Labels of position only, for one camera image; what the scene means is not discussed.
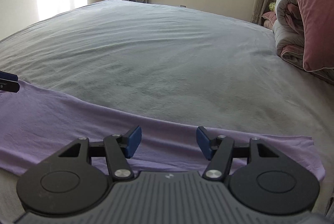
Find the purple towel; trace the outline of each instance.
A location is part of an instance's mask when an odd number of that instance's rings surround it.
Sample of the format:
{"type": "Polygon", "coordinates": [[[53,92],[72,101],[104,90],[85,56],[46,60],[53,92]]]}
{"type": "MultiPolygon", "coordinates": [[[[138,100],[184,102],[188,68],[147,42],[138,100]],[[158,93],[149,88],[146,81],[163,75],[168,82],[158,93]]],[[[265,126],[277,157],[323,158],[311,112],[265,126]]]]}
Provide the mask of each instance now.
{"type": "MultiPolygon", "coordinates": [[[[78,137],[101,141],[113,133],[126,133],[140,125],[143,138],[135,156],[129,160],[135,172],[203,172],[208,165],[196,144],[197,126],[161,121],[90,104],[75,97],[42,89],[19,81],[15,93],[0,91],[0,167],[17,175],[78,137]]],[[[214,137],[220,134],[236,142],[260,137],[322,180],[324,167],[310,137],[280,137],[207,128],[214,137]]],[[[245,165],[237,159],[232,170],[245,165]]],[[[104,159],[94,166],[106,171],[104,159]]]]}

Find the pink pillow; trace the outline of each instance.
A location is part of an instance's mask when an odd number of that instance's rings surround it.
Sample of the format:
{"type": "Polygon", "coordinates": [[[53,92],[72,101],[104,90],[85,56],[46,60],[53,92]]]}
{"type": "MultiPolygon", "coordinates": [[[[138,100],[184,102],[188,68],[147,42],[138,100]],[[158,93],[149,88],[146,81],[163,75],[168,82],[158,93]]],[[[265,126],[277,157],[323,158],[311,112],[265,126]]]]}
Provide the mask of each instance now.
{"type": "Polygon", "coordinates": [[[276,14],[274,12],[267,12],[267,13],[264,13],[262,15],[262,18],[264,19],[267,19],[267,20],[270,20],[270,22],[272,23],[272,25],[275,23],[277,17],[276,17],[276,14]]]}
{"type": "Polygon", "coordinates": [[[306,71],[334,68],[334,0],[297,0],[305,30],[306,71]]]}
{"type": "Polygon", "coordinates": [[[270,29],[270,30],[273,30],[273,25],[272,23],[270,22],[270,20],[266,19],[263,23],[263,27],[264,28],[267,28],[267,29],[270,29]]]}

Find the gray bedsheet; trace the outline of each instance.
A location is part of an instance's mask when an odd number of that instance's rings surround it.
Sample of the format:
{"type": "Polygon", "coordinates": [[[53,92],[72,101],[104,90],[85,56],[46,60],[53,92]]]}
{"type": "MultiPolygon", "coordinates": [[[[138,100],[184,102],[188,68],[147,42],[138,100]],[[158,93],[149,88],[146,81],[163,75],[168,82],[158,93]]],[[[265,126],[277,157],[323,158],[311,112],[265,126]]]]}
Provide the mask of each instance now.
{"type": "Polygon", "coordinates": [[[17,180],[16,175],[0,168],[0,218],[14,221],[24,213],[15,191],[17,180]]]}
{"type": "Polygon", "coordinates": [[[187,8],[107,0],[0,42],[0,69],[143,116],[243,132],[313,137],[334,169],[334,86],[276,55],[272,31],[187,8]]]}

